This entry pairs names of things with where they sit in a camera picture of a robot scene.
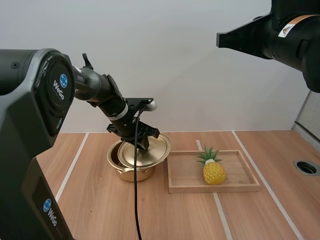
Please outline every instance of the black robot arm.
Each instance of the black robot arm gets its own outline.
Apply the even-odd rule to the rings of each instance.
[[[134,144],[137,111],[152,98],[122,97],[110,75],[73,67],[55,49],[0,49],[0,239],[73,240],[36,156],[51,148],[74,97],[99,107],[108,130]],[[138,146],[148,149],[156,128],[139,122]]]
[[[320,93],[320,1],[272,0],[271,12],[237,29],[217,33],[216,45],[274,59],[303,73]]]
[[[125,142],[135,144],[135,114],[142,109],[154,111],[157,106],[153,98],[124,98],[110,75],[100,75],[94,71],[87,55],[83,54],[85,66],[73,67],[74,96],[99,107],[112,124],[107,127],[110,133],[121,137]],[[138,123],[138,142],[140,149],[149,147],[148,137],[158,138],[159,130],[141,121]]]

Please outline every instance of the yellow pineapple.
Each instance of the yellow pineapple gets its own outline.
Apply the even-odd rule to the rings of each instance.
[[[222,161],[217,159],[217,154],[219,150],[212,152],[212,147],[204,147],[204,152],[199,152],[197,157],[203,160],[198,160],[198,162],[204,164],[203,176],[204,180],[210,184],[222,184],[226,178],[226,174],[222,166],[218,162]]]

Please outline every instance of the blue logo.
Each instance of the blue logo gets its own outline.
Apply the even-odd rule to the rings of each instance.
[[[60,85],[61,87],[63,87],[64,89],[67,87],[68,85],[68,78],[65,74],[61,74],[60,75]]]
[[[43,204],[43,211],[46,213],[49,211],[51,207],[51,199],[48,198],[47,200],[45,200],[44,204]]]

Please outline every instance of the white tape line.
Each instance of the white tape line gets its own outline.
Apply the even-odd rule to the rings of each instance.
[[[72,170],[74,169],[74,167],[75,167],[75,165],[76,165],[76,163],[77,163],[77,160],[78,160],[78,158],[79,158],[79,156],[80,156],[80,153],[81,153],[82,149],[84,148],[84,145],[85,145],[85,143],[86,143],[86,141],[87,141],[88,136],[89,136],[89,133],[87,132],[87,133],[85,134],[83,140],[82,140],[82,143],[81,143],[81,145],[80,145],[80,147],[79,147],[79,149],[78,149],[78,152],[76,153],[76,155],[75,155],[75,157],[74,157],[74,159],[73,159],[73,161],[72,161],[72,163],[71,163],[71,165],[70,165],[70,167],[69,167],[68,172],[66,173],[66,175],[65,175],[65,177],[64,177],[64,179],[63,179],[63,182],[62,182],[62,184],[61,184],[61,186],[60,186],[60,188],[59,188],[59,191],[58,191],[58,193],[57,193],[56,196],[55,196],[56,202],[59,201],[59,198],[60,198],[62,192],[63,192],[64,189],[65,189],[65,186],[66,186],[66,184],[67,184],[67,182],[68,182],[68,179],[69,179],[69,177],[70,177],[70,175],[71,175],[71,173],[72,173]]]
[[[196,141],[196,144],[198,145],[198,149],[199,151],[202,151],[202,146],[201,146],[201,143],[199,140],[195,140]]]
[[[201,143],[200,143],[199,140],[196,140],[196,144],[198,145],[199,151],[202,151],[202,146],[201,146]],[[220,218],[221,218],[221,222],[222,222],[222,225],[223,225],[223,228],[224,228],[226,239],[227,240],[233,240],[232,235],[231,235],[231,231],[230,231],[227,219],[226,219],[226,215],[225,215],[225,212],[224,212],[224,210],[222,208],[219,196],[218,196],[218,194],[216,192],[213,193],[213,196],[214,196],[216,207],[218,208],[218,212],[219,212],[219,215],[220,215]]]
[[[294,222],[291,220],[291,218],[289,217],[288,213],[286,212],[286,210],[284,209],[284,207],[282,206],[282,204],[280,203],[279,199],[277,198],[277,196],[275,195],[274,191],[271,189],[271,187],[269,186],[269,184],[267,183],[265,177],[262,175],[262,173],[260,172],[259,168],[257,167],[257,165],[255,164],[254,160],[252,159],[252,157],[249,155],[248,151],[246,150],[245,146],[242,144],[242,142],[240,141],[240,139],[238,138],[237,134],[235,131],[232,131],[233,136],[235,137],[235,139],[237,140],[238,144],[240,145],[240,147],[242,148],[242,150],[244,151],[245,155],[247,156],[247,158],[249,159],[250,163],[252,164],[254,170],[256,171],[256,173],[259,175],[259,177],[261,178],[263,184],[265,185],[265,188],[268,190],[269,194],[271,195],[271,197],[273,198],[275,204],[278,206],[278,208],[280,209],[281,213],[283,214],[285,220],[288,222],[288,224],[290,225],[290,227],[292,228],[293,232],[295,233],[296,237],[299,240],[304,240],[304,238],[302,237],[301,233],[299,232],[299,230],[297,229],[296,225],[294,224]]]

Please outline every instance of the orange label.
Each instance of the orange label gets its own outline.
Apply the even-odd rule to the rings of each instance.
[[[300,23],[302,20],[310,18],[312,16],[319,16],[318,14],[314,14],[314,15],[302,15],[302,16],[298,16],[295,19],[291,20],[287,25],[284,26],[284,28],[279,32],[278,37],[280,38],[285,38],[289,32],[291,31],[291,29],[294,28],[294,26],[298,23]]]
[[[307,19],[307,18],[310,18],[310,17],[312,17],[312,16],[318,16],[318,14],[298,16],[298,17],[296,17],[295,19],[291,20],[291,21],[289,22],[289,24],[297,24],[297,23],[301,22],[302,20]]]

